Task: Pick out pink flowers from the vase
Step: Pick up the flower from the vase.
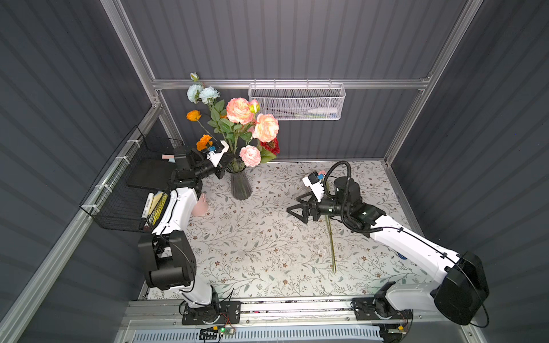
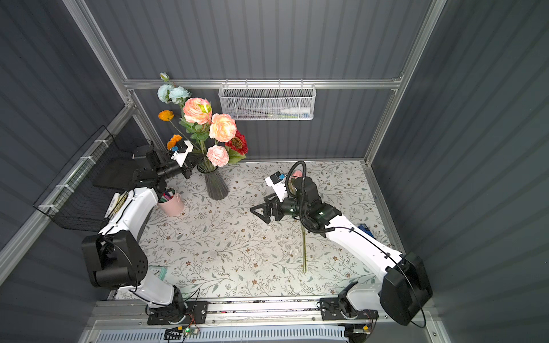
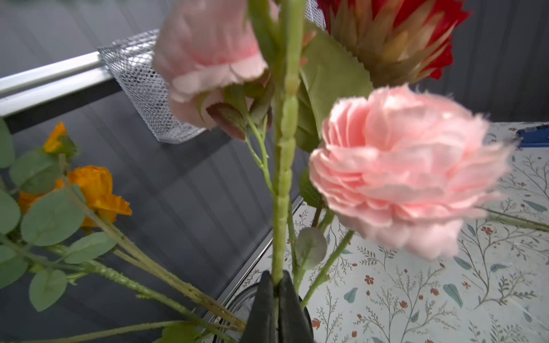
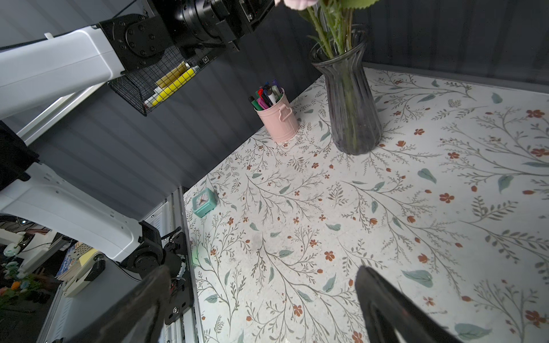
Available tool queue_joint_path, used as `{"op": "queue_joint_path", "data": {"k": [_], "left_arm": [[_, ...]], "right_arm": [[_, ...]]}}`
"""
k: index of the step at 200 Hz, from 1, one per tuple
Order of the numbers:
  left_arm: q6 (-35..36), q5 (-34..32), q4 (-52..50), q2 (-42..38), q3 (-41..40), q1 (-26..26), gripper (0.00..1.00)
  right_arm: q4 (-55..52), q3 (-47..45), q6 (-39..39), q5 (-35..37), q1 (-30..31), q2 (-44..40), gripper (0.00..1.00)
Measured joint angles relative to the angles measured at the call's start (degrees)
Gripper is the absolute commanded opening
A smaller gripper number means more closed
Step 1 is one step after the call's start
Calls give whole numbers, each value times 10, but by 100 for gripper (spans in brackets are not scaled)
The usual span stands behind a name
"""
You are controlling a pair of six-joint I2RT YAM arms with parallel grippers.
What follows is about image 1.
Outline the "small pink carnation stem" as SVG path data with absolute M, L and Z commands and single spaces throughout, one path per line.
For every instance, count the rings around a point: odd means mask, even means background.
M 332 228 L 330 217 L 327 215 L 325 215 L 325 223 L 327 226 L 327 234 L 328 234 L 329 243 L 330 243 L 330 256 L 332 260 L 331 267 L 332 267 L 333 273 L 335 274 L 337 272 L 337 264 L 336 264 L 336 257 L 335 257 L 335 245 L 333 240 L 333 228 Z

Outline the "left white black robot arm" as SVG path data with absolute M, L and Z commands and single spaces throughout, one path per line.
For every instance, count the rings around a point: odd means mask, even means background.
M 219 320 L 222 304 L 214 287 L 198 276 L 197 259 L 184 229 L 199 203 L 202 180 L 212 174 L 223 177 L 231 159 L 229 150 L 226 141 L 205 151 L 176 148 L 167 188 L 158 200 L 148 196 L 140 220 L 140 228 L 151 231 L 138 243 L 147 286 L 179 292 L 189 317 L 205 324 Z

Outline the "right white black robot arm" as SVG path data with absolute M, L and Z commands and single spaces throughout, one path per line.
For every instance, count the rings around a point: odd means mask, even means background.
M 310 192 L 299 196 L 297 204 L 287 208 L 288 214 L 303 223 L 322 216 L 337 220 L 350 231 L 402 254 L 431 278 L 431 282 L 416 286 L 386 282 L 369 305 L 380 319 L 391 319 L 401 311 L 423 310 L 468 325 L 479 310 L 486 309 L 490 291 L 477 255 L 457 253 L 405 228 L 380 208 L 365 203 L 359 184 L 351 177 L 338 177 L 334 194 L 326 189 L 327 177 L 316 172 L 303 182 Z

